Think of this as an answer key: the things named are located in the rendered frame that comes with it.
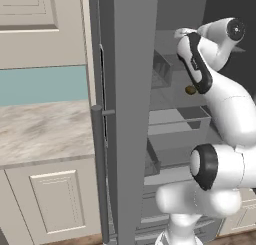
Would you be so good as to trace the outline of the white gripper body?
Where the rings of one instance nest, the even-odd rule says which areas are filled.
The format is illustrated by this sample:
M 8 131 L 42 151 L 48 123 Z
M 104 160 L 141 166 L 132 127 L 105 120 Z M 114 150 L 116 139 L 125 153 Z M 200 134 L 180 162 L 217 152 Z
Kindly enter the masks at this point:
M 175 39 L 181 39 L 185 36 L 189 36 L 190 34 L 196 33 L 195 29 L 192 28 L 179 28 L 174 32 Z

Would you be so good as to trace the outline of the grey fridge body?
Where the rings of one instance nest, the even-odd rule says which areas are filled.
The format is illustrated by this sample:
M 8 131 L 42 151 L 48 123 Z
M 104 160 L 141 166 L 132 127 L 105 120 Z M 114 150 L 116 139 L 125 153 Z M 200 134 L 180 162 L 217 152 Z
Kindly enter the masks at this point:
M 154 51 L 158 51 L 164 56 L 172 66 L 172 80 L 169 87 L 152 87 L 149 113 L 155 110 L 200 106 L 211 117 L 205 98 L 197 90 L 194 95 L 188 95 L 185 92 L 185 88 L 188 85 L 194 85 L 184 64 L 177 56 L 179 40 L 174 38 L 174 32 L 179 28 L 197 29 L 204 25 L 203 18 L 206 2 L 207 0 L 159 0 Z M 231 54 L 243 52 L 243 49 L 239 48 L 238 44 Z M 221 136 L 211 117 L 205 142 L 201 144 L 216 145 L 221 142 Z M 156 201 L 156 192 L 159 187 L 169 183 L 190 180 L 192 178 L 190 173 L 190 154 L 196 146 L 201 144 L 159 151 L 154 149 L 158 160 L 161 162 L 160 173 L 145 177 L 143 195 L 154 193 Z

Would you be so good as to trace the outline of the grey fridge door bin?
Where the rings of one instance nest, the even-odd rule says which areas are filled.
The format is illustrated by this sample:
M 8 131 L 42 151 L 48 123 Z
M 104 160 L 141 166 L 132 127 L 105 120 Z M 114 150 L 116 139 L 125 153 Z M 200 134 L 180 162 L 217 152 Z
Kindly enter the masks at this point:
M 158 51 L 154 51 L 152 69 L 152 87 L 164 88 L 171 85 L 172 66 Z
M 161 162 L 158 160 L 150 140 L 147 140 L 144 176 L 158 175 L 160 173 L 160 167 Z

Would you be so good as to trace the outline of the grey fridge door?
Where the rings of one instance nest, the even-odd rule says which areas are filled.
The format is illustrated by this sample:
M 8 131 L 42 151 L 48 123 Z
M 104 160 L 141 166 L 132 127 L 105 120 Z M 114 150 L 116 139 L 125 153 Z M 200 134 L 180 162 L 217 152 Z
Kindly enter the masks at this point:
M 238 44 L 243 52 L 232 53 L 220 73 L 240 83 L 256 100 L 256 0 L 207 0 L 204 24 L 226 17 L 239 18 L 246 33 Z
M 96 101 L 106 113 L 110 242 L 141 221 L 158 0 L 89 0 Z

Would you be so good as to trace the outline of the grey fridge crisper drawer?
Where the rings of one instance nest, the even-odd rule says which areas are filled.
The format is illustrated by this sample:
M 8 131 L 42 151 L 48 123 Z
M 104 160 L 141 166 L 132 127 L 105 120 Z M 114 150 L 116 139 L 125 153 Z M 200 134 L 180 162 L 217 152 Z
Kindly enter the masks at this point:
M 200 106 L 155 110 L 149 113 L 148 137 L 156 151 L 205 142 L 210 115 Z

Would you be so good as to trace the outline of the beige base cupboard door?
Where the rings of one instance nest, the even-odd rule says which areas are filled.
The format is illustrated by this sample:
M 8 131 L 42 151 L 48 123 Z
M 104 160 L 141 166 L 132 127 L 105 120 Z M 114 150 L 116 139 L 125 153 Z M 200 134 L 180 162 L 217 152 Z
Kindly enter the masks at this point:
M 219 236 L 226 236 L 256 229 L 256 194 L 252 189 L 242 188 L 241 209 L 227 217 L 219 231 Z
M 92 159 L 4 171 L 35 245 L 101 232 Z

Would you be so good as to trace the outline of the beige wall cupboard door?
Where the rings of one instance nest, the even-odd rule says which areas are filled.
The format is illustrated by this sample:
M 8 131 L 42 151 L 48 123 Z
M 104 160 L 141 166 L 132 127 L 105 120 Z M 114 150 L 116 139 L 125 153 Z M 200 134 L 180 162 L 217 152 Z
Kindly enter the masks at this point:
M 0 69 L 84 63 L 81 0 L 0 0 Z

